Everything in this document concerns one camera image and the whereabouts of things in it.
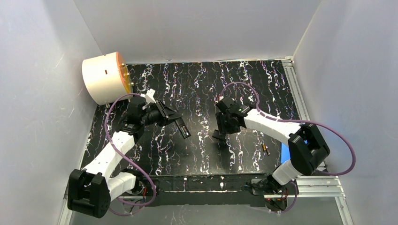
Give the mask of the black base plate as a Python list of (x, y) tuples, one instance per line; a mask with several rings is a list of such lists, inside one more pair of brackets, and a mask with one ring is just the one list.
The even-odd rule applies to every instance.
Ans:
[(247, 185), (248, 182), (256, 183), (265, 177), (260, 173), (152, 176), (157, 194), (150, 206), (188, 204), (286, 208), (287, 201), (298, 193), (293, 184), (287, 184), (277, 193), (257, 191)]

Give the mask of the black battery cover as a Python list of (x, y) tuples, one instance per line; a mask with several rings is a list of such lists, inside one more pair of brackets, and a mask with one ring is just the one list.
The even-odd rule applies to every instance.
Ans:
[(220, 132), (219, 130), (214, 130), (212, 137), (217, 140), (225, 140), (225, 134)]

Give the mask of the black remote control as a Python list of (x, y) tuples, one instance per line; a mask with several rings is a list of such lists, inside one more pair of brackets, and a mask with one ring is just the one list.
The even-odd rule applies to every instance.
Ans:
[(189, 138), (191, 136), (191, 134), (182, 118), (177, 119), (175, 121), (175, 125), (178, 128), (179, 132), (181, 133), (181, 135), (184, 139)]

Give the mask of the blue sheet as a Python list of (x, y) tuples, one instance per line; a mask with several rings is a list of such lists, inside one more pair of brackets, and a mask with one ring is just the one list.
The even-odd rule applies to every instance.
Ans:
[(289, 159), (293, 164), (304, 165), (311, 157), (308, 141), (289, 140), (287, 144), (282, 143), (281, 147), (281, 163)]

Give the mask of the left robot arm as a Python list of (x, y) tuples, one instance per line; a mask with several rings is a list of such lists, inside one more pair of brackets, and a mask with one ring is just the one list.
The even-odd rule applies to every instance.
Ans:
[(156, 124), (159, 127), (175, 123), (183, 138), (191, 136), (182, 115), (173, 107), (155, 100), (151, 91), (145, 95), (130, 93), (130, 105), (113, 135), (106, 132), (108, 144), (97, 157), (83, 169), (75, 169), (69, 176), (67, 207), (69, 210), (102, 218), (111, 202), (128, 190), (136, 187), (137, 176), (133, 172), (112, 173), (122, 159), (128, 161), (149, 182), (153, 197), (142, 203), (147, 206), (154, 201), (157, 187), (149, 175), (126, 153), (138, 142), (145, 127)]

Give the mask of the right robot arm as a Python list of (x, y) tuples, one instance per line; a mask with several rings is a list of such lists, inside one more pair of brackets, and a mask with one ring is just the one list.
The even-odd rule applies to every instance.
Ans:
[(265, 178), (253, 179), (243, 186), (253, 195), (278, 193), (286, 184), (302, 175), (310, 176), (330, 154), (322, 134), (315, 124), (308, 122), (281, 122), (269, 114), (259, 112), (253, 105), (237, 103), (230, 97), (216, 103), (218, 128), (213, 138), (225, 140), (241, 128), (262, 132), (289, 148), (290, 159), (278, 166)]

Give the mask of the brown battery right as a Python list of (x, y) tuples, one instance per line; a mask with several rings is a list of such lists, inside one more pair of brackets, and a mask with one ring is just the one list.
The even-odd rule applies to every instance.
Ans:
[(265, 152), (267, 150), (266, 146), (264, 143), (261, 144), (262, 150)]

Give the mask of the white cylinder with orange lid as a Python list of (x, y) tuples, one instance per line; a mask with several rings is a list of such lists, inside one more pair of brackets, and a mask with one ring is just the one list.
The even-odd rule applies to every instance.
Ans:
[(119, 52), (83, 60), (82, 76), (90, 96), (98, 105), (110, 104), (133, 92), (130, 73)]

